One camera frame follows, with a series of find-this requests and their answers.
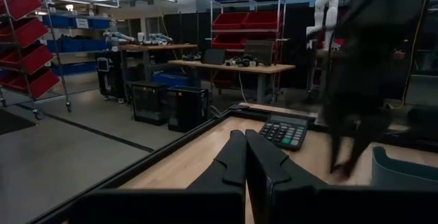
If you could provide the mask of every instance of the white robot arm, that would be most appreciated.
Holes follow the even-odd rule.
[[[306,28],[306,35],[312,32],[318,31],[322,28],[322,22],[324,19],[324,9],[328,4],[328,10],[326,15],[326,27],[336,25],[337,21],[337,8],[339,6],[339,0],[316,0],[315,1],[315,26]],[[329,50],[329,42],[333,31],[327,31],[325,35],[324,50]]]

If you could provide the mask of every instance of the concrete floor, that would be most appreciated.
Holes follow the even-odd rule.
[[[65,99],[41,103],[38,107],[52,118],[46,116],[35,127],[0,136],[2,224],[32,220],[148,155],[147,149],[159,149],[182,135],[169,131],[166,125],[135,122],[130,107],[115,100],[104,101],[95,73],[68,76],[66,82],[73,112],[67,112]],[[203,83],[203,88],[209,88],[209,83]],[[423,91],[415,87],[408,96],[421,101],[432,95],[425,96]],[[58,84],[46,97],[62,92]],[[7,94],[9,104],[29,106],[26,98]],[[275,105],[318,111],[318,105],[301,104],[305,97],[305,90],[286,90]],[[224,90],[222,95],[214,90],[213,105],[219,110],[241,101],[239,90]],[[35,121],[29,110],[16,105],[6,110]]]

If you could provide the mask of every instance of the metal shelving rack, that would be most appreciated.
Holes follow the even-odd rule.
[[[255,11],[257,11],[257,6],[259,5],[277,5],[277,29],[213,29],[213,9],[215,6],[220,6],[220,13],[224,13],[224,8],[227,6],[239,7],[239,6],[254,6]],[[283,11],[283,21],[280,23],[281,12]],[[276,41],[283,42],[287,39],[283,38],[285,30],[285,18],[286,18],[286,1],[285,0],[228,0],[228,1],[211,1],[210,2],[210,38],[213,42],[215,33],[259,33],[259,32],[276,32]],[[243,49],[227,49],[230,52],[244,52]],[[283,51],[283,43],[279,47],[281,59]]]
[[[25,79],[25,82],[26,82],[27,93],[22,93],[22,92],[17,92],[17,93],[20,94],[20,95],[25,95],[25,96],[29,97],[30,102],[31,102],[32,112],[34,113],[35,119],[37,119],[37,120],[41,120],[43,118],[43,113],[36,107],[36,105],[38,103],[44,103],[44,102],[48,102],[48,101],[55,101],[55,100],[58,100],[58,99],[60,99],[62,97],[65,97],[67,110],[68,110],[68,112],[71,112],[71,102],[68,99],[68,92],[67,92],[66,82],[65,82],[65,79],[64,79],[64,74],[62,72],[62,65],[61,65],[61,61],[60,61],[60,54],[59,54],[59,51],[58,51],[58,48],[57,48],[56,44],[55,44],[55,51],[56,51],[55,54],[56,54],[58,66],[60,68],[61,82],[62,82],[62,87],[64,89],[64,95],[63,96],[58,96],[58,97],[51,97],[51,98],[47,98],[47,99],[41,99],[41,100],[38,100],[38,101],[36,99],[34,99],[34,97],[31,95],[29,76],[27,75],[26,71],[23,68],[23,55],[21,53],[21,47],[18,44],[17,35],[16,35],[16,32],[15,32],[15,28],[14,28],[14,21],[13,21],[13,18],[11,16],[11,14],[10,14],[8,1],[7,0],[3,0],[3,3],[4,3],[4,6],[5,6],[6,14],[1,15],[1,17],[7,17],[8,18],[8,23],[9,23],[10,29],[12,31],[12,37],[14,39],[13,42],[7,42],[7,43],[4,43],[4,44],[14,45],[14,47],[16,48],[17,54],[18,54],[18,58],[19,58],[19,61],[20,61],[20,70],[19,70],[19,72],[20,72],[20,74],[23,75],[23,78]],[[44,0],[44,5],[45,5],[45,7],[47,9],[47,15],[49,17],[50,31],[52,33],[52,36],[54,37],[55,33],[53,31],[53,25],[52,25],[52,21],[51,21],[51,15],[50,15],[49,5],[47,3],[47,0]],[[7,69],[7,68],[3,68],[3,67],[2,67],[2,69],[16,71],[15,69]],[[5,100],[4,96],[3,96],[2,88],[3,88],[3,86],[0,86],[0,102],[1,102],[3,107],[6,107],[6,100]]]

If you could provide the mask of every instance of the workbench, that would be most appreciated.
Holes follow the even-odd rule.
[[[235,71],[239,73],[254,73],[257,74],[257,103],[265,103],[265,93],[266,93],[266,78],[267,76],[272,77],[273,74],[281,73],[283,71],[294,69],[295,66],[276,64],[271,66],[247,66],[247,67],[237,67],[237,66],[226,66],[226,65],[216,65],[216,64],[203,64],[197,61],[184,61],[184,60],[171,60],[170,64],[177,64],[179,66],[188,66],[195,69],[195,76],[197,68],[204,68],[209,70],[221,70],[221,71]]]
[[[311,124],[301,149],[296,152],[286,150],[284,152],[293,162],[306,171],[328,184],[334,184],[328,174],[330,138],[326,127],[314,123],[317,113],[241,103],[231,106],[222,113],[221,117],[210,119],[179,139],[152,152],[52,211],[45,213],[44,216],[47,216],[45,220],[49,220],[51,223],[65,221],[68,218],[68,209],[74,200],[99,189],[184,189],[212,163],[230,138],[231,131],[235,129],[243,132],[246,129],[259,131],[272,113],[309,117]],[[407,127],[392,126],[391,129],[400,131],[407,129]],[[388,136],[382,136],[377,142],[373,142],[364,151],[352,177],[345,184],[370,184],[372,148],[375,146],[384,147],[390,158],[438,167],[438,154],[417,150],[432,150],[430,143],[419,140],[409,145],[410,148],[394,146],[391,143],[392,141]],[[339,152],[341,160],[346,159],[349,155],[351,146],[351,139],[344,140]],[[254,223],[248,193],[246,196],[246,223]]]
[[[117,46],[117,50],[121,53],[122,60],[122,77],[123,83],[125,83],[125,94],[128,98],[128,88],[127,88],[127,76],[128,76],[128,57],[127,52],[143,52],[143,64],[144,64],[144,78],[145,81],[152,81],[153,71],[164,70],[172,65],[170,64],[152,64],[151,63],[151,51],[164,51],[164,50],[183,50],[183,49],[196,49],[198,45],[121,45]]]

